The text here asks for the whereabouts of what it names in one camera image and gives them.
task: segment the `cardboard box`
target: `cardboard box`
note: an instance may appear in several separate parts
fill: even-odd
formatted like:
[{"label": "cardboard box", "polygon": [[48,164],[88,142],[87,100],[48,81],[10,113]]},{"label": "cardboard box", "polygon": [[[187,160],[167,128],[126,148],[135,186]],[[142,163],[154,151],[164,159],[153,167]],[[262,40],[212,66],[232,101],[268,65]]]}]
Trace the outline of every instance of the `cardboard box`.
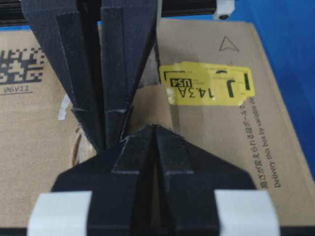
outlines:
[{"label": "cardboard box", "polygon": [[[33,33],[0,32],[0,43],[0,94],[6,94],[0,96],[0,227],[26,227],[38,195],[50,191],[59,173],[91,157],[93,150],[71,105],[65,120],[58,120],[64,90]],[[249,67],[256,95],[241,109],[172,105],[171,118],[165,88],[142,88],[129,132],[146,123],[173,127],[189,142],[247,170],[262,188],[244,126],[246,114],[281,225],[315,225],[314,182],[253,25],[162,20],[158,47],[165,65],[194,61]],[[156,82],[152,58],[143,85]]]},{"label": "cardboard box", "polygon": [[251,69],[253,98],[241,107],[172,105],[175,132],[248,171],[257,188],[268,189],[282,226],[315,225],[314,182],[254,26],[163,20],[157,40],[162,65],[194,61]]}]

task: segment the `barcode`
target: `barcode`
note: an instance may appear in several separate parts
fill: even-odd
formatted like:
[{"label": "barcode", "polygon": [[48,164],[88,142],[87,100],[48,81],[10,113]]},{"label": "barcode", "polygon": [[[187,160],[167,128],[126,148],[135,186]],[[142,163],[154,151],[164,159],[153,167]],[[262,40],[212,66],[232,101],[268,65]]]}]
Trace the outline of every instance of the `barcode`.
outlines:
[{"label": "barcode", "polygon": [[0,51],[0,85],[41,82],[45,57],[41,48]]}]

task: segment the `white tape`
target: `white tape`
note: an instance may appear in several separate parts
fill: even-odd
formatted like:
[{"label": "white tape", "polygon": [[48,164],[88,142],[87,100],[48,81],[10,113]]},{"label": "white tape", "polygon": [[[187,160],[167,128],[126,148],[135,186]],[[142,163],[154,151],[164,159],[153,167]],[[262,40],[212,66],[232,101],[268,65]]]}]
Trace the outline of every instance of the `white tape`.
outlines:
[{"label": "white tape", "polygon": [[234,0],[217,0],[217,9],[213,14],[213,19],[219,20],[220,16],[230,16],[234,10]]},{"label": "white tape", "polygon": [[86,236],[91,197],[91,191],[40,194],[27,236]]},{"label": "white tape", "polygon": [[58,114],[58,120],[65,120],[65,115],[67,114],[67,108],[70,105],[70,98],[66,94],[63,97],[63,101],[60,105],[59,114]]},{"label": "white tape", "polygon": [[263,190],[215,190],[220,236],[279,236],[272,200]]}]

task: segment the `blue surface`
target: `blue surface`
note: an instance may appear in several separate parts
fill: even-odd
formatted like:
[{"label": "blue surface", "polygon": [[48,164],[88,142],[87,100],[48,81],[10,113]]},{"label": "blue surface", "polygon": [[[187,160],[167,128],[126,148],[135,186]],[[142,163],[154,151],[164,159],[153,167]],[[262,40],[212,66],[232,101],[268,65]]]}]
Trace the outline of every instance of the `blue surface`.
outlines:
[{"label": "blue surface", "polygon": [[[261,38],[315,178],[315,0],[238,0],[230,21],[252,22]],[[212,16],[181,19],[211,20]],[[28,30],[6,27],[0,30]]]}]

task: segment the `yellow label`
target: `yellow label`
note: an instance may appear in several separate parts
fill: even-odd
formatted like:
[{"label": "yellow label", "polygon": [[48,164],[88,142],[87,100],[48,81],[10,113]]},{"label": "yellow label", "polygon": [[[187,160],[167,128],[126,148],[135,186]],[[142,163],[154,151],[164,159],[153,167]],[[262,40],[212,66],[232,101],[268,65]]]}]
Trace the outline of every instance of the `yellow label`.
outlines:
[{"label": "yellow label", "polygon": [[247,67],[184,61],[159,70],[170,104],[240,106],[255,96]]}]

